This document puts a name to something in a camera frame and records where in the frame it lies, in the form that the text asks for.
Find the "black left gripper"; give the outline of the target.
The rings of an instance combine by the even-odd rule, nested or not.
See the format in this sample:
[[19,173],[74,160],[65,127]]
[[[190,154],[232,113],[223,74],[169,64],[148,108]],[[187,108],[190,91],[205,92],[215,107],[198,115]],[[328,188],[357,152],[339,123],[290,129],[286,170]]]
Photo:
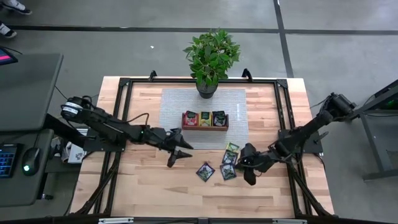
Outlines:
[[176,142],[178,147],[193,149],[193,147],[184,140],[182,130],[180,128],[171,129],[170,131],[166,131],[164,128],[151,128],[150,130],[157,138],[155,145],[160,150],[165,150],[170,154],[167,161],[167,167],[172,167],[177,159],[192,157],[192,155],[187,152],[177,151],[177,154],[175,152]]

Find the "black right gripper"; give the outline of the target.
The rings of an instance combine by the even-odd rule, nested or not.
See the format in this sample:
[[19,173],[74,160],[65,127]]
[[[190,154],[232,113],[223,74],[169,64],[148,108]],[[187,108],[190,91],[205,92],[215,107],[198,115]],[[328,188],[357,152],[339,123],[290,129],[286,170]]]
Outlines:
[[275,154],[272,151],[259,152],[251,143],[246,143],[236,163],[235,169],[243,171],[244,180],[249,185],[255,185],[254,170],[265,173],[275,164]]

